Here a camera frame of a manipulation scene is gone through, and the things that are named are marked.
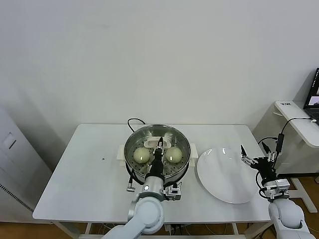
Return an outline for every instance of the black cable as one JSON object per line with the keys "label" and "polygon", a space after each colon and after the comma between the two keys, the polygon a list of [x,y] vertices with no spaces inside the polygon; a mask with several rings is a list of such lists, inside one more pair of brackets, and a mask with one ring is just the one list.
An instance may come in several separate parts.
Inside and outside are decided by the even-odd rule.
{"label": "black cable", "polygon": [[265,137],[265,138],[261,139],[261,140],[258,142],[258,144],[260,144],[262,141],[264,141],[264,140],[266,140],[266,139],[269,139],[269,138],[274,139],[274,140],[277,140],[277,137]]}
{"label": "black cable", "polygon": [[181,232],[181,224],[178,224],[179,230],[180,230],[180,235],[182,236],[183,233]]}
{"label": "black cable", "polygon": [[173,233],[173,236],[174,236],[176,233],[176,224],[173,224],[173,229],[174,229],[174,233]]}
{"label": "black cable", "polygon": [[259,171],[256,173],[255,180],[256,180],[256,183],[257,183],[258,187],[259,187],[260,189],[262,189],[262,187],[259,185],[258,180],[257,180],[258,174],[259,174]]}
{"label": "black cable", "polygon": [[132,169],[132,170],[129,169],[129,166],[128,166],[127,162],[125,162],[125,167],[126,167],[126,170],[128,171],[128,173],[129,173],[129,175],[130,175],[130,179],[131,179],[131,177],[132,177],[138,184],[140,184],[140,185],[143,185],[143,184],[144,184],[142,181],[140,181],[140,180],[137,178],[134,169]]}
{"label": "black cable", "polygon": [[258,191],[259,196],[261,196],[262,198],[265,198],[265,199],[270,199],[270,197],[266,197],[266,196],[262,195],[261,192],[262,192],[261,189],[259,189],[259,191]]}
{"label": "black cable", "polygon": [[286,122],[286,124],[284,125],[283,129],[281,130],[281,133],[284,132],[285,127],[287,126],[287,124],[292,121],[292,120],[313,120],[313,118],[291,118],[290,120],[288,120]]}
{"label": "black cable", "polygon": [[272,168],[274,169],[275,168],[275,165],[276,165],[276,162],[277,162],[277,159],[278,159],[278,153],[276,154],[276,158],[275,158],[275,160],[274,160],[274,163],[273,163],[273,166],[272,166]]}
{"label": "black cable", "polygon": [[144,122],[143,120],[139,119],[139,118],[130,118],[130,119],[128,119],[128,126],[130,127],[130,129],[131,129],[133,132],[135,132],[135,131],[134,131],[134,129],[132,129],[132,127],[131,127],[131,125],[130,125],[130,121],[131,121],[131,120],[138,120],[138,121],[142,122],[143,124],[145,124],[145,122]]}

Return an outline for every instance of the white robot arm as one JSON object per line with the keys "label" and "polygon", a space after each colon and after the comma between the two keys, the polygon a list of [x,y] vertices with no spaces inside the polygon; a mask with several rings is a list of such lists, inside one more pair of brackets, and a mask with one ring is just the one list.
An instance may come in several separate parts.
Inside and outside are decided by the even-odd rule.
{"label": "white robot arm", "polygon": [[163,190],[163,138],[154,149],[154,160],[145,176],[142,192],[132,201],[129,208],[128,223],[125,226],[112,228],[102,239],[135,239],[143,234],[154,234],[164,224],[164,213],[161,202],[180,200],[181,189],[177,184]]}
{"label": "white robot arm", "polygon": [[241,154],[243,162],[257,169],[262,177],[263,188],[259,186],[259,194],[270,202],[269,216],[274,223],[277,239],[315,239],[309,232],[301,207],[289,200],[288,180],[277,178],[273,168],[275,153],[269,153],[268,157],[252,159],[241,146]]}

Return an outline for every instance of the wooden floor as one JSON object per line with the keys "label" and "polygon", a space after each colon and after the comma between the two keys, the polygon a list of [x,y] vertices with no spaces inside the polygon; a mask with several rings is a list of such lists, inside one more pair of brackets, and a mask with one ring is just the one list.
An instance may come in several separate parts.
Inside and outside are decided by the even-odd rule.
{"label": "wooden floor", "polygon": [[[314,202],[317,209],[319,209],[319,184],[315,182],[314,177],[300,178],[302,185],[308,192],[312,201]],[[319,213],[309,213],[306,209],[304,203],[301,199],[293,199],[293,201],[301,206],[304,211],[306,223],[311,231],[311,233],[319,239]],[[76,224],[82,233],[85,232],[86,224],[78,223]],[[233,234],[231,224],[209,224],[208,228],[216,234]],[[248,225],[237,224],[238,231],[243,234],[247,229]],[[182,228],[182,234],[187,235],[212,235],[206,225],[204,224],[193,224],[188,225],[186,229]],[[107,229],[102,224],[93,224],[91,228],[92,234],[105,234],[109,229]],[[273,228],[269,228],[263,234],[263,239],[275,239],[275,231]],[[176,235],[180,235],[180,230],[177,228]],[[168,235],[168,233],[162,228],[156,233],[156,235]],[[0,238],[1,239],[70,239],[70,237],[57,228],[55,225],[41,225],[41,224],[20,224],[20,223],[0,223]]]}

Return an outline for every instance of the power cord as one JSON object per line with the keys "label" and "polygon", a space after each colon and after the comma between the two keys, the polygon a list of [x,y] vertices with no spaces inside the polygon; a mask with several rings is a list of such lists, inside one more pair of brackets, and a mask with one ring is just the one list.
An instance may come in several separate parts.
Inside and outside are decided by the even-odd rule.
{"label": "power cord", "polygon": [[139,119],[139,118],[130,118],[130,119],[128,119],[128,126],[130,127],[130,129],[133,131],[133,132],[135,132],[134,131],[134,129],[131,127],[131,125],[130,125],[130,121],[131,120],[138,120],[138,121],[140,121],[140,122],[142,122],[143,124],[145,124],[145,122],[143,121],[143,120],[141,120],[141,119]]}
{"label": "power cord", "polygon": [[256,173],[256,177],[255,177],[256,184],[258,185],[259,189],[262,189],[262,187],[260,186],[260,184],[258,182],[258,174],[259,174],[259,171]]}
{"label": "power cord", "polygon": [[269,138],[274,139],[274,140],[277,140],[277,137],[265,137],[265,138],[262,138],[262,139],[258,142],[258,144],[260,144],[262,141],[264,141],[264,140],[266,140],[266,139],[269,139]]}
{"label": "power cord", "polygon": [[288,121],[286,122],[286,124],[284,125],[283,129],[281,130],[281,134],[284,133],[285,127],[286,127],[287,124],[288,124],[290,121],[292,121],[292,120],[313,120],[313,118],[291,118],[291,119],[288,120]]}

